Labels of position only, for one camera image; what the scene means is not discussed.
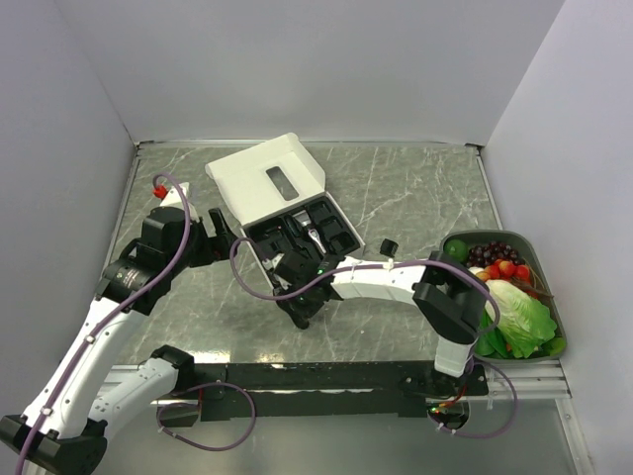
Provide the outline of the fake green lime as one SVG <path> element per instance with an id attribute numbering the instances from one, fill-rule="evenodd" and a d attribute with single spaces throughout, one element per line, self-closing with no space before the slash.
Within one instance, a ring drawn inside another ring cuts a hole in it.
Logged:
<path id="1" fill-rule="evenodd" d="M 457 238 L 446 241 L 443 244 L 443 251 L 461 263 L 466 262 L 469 258 L 469 247 Z"/>

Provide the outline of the fake dark grapes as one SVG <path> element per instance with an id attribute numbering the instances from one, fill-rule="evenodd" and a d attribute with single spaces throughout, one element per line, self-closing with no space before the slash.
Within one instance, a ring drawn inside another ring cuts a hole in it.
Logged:
<path id="1" fill-rule="evenodd" d="M 503 260 L 511 261 L 515 265 L 526 263 L 522 255 L 511 245 L 502 241 L 490 241 L 470 246 L 466 264 L 468 267 L 486 267 Z"/>

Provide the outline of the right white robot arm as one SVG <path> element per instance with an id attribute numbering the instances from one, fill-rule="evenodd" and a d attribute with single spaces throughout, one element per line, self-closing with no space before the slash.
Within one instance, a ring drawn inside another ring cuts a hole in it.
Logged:
<path id="1" fill-rule="evenodd" d="M 330 300 L 374 299 L 418 308 L 438 334 L 433 386 L 449 395 L 466 383 L 492 295 L 448 254 L 433 251 L 426 259 L 404 262 L 328 255 L 317 262 L 288 251 L 266 259 L 264 268 L 278 287 L 278 303 L 299 326 Z"/>

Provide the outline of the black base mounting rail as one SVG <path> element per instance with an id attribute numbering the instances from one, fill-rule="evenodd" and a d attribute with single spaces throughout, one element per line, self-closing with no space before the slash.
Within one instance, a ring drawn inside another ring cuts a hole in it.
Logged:
<path id="1" fill-rule="evenodd" d="M 395 414 L 424 418 L 426 404 L 489 394 L 484 370 L 455 378 L 430 361 L 198 364 L 188 384 L 154 402 L 201 403 L 204 422 L 265 417 Z"/>

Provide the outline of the black comb attachment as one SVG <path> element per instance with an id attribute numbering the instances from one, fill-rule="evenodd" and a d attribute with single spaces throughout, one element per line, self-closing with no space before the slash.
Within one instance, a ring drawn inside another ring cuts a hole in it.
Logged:
<path id="1" fill-rule="evenodd" d="M 399 249 L 399 245 L 391 239 L 384 238 L 380 245 L 380 254 L 389 258 L 394 258 Z"/>

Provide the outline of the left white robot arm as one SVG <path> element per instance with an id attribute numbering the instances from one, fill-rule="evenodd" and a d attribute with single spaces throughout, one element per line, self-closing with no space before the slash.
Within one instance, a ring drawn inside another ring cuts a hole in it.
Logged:
<path id="1" fill-rule="evenodd" d="M 158 186 L 160 203 L 140 234 L 103 271 L 87 317 L 53 376 L 19 414 L 1 420 L 1 440 L 51 474 L 91 474 L 109 441 L 150 401 L 182 398 L 196 383 L 191 354 L 155 350 L 108 396 L 99 393 L 126 341 L 188 268 L 226 260 L 235 233 L 223 212 L 210 210 L 214 234 L 188 201 L 189 185 Z"/>

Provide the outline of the white hair clipper kit box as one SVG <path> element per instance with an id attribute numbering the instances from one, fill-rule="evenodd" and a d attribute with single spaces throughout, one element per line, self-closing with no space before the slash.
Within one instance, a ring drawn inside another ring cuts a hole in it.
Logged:
<path id="1" fill-rule="evenodd" d="M 360 257 L 365 242 L 329 192 L 325 171 L 295 134 L 251 146 L 205 165 L 273 289 L 283 287 L 264 263 L 290 250 L 316 262 L 323 255 L 293 215 L 305 210 L 327 253 Z"/>

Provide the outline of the black silver hair clipper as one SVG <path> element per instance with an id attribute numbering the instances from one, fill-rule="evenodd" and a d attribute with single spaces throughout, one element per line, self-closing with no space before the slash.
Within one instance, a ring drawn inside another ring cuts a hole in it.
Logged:
<path id="1" fill-rule="evenodd" d="M 306 232 L 307 236 L 310 240 L 315 244 L 316 248 L 322 255 L 327 254 L 327 249 L 322 242 L 320 234 L 313 223 L 310 215 L 307 211 L 302 210 L 293 215 L 293 219 L 302 227 L 302 229 Z"/>

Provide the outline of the fake green lettuce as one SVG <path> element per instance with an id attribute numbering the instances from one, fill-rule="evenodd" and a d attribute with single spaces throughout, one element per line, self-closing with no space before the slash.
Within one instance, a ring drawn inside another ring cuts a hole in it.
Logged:
<path id="1" fill-rule="evenodd" d="M 500 318 L 497 326 L 477 341 L 478 356 L 536 359 L 557 356 L 565 348 L 547 306 L 505 280 L 489 280 L 487 286 Z"/>

